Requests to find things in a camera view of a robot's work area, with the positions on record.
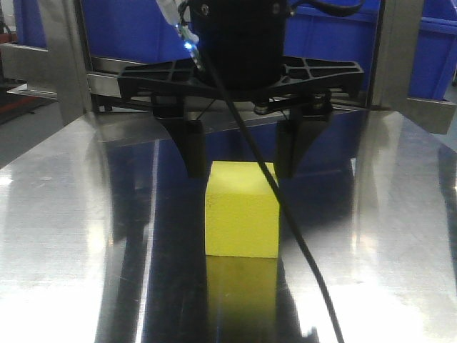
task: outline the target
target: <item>reflective surface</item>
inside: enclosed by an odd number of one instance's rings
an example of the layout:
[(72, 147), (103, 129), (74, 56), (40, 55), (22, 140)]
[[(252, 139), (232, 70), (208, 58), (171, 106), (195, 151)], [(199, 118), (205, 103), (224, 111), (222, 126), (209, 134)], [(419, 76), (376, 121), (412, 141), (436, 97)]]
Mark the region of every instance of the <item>reflective surface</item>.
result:
[[(104, 121), (102, 137), (78, 120), (0, 171), (1, 342), (336, 341), (285, 223), (279, 260), (205, 257), (206, 180), (163, 131), (135, 140), (133, 119)], [(227, 128), (209, 159), (252, 160)], [(457, 341), (456, 165), (400, 114), (354, 112), (281, 181), (347, 342)]]

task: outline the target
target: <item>yellow cube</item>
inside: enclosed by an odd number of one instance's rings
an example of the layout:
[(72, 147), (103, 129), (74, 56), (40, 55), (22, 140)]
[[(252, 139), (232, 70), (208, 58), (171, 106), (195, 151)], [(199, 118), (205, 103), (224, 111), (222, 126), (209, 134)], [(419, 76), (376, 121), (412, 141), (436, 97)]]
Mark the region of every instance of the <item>yellow cube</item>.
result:
[(205, 210), (207, 255), (278, 257), (279, 205), (257, 163), (214, 161)]

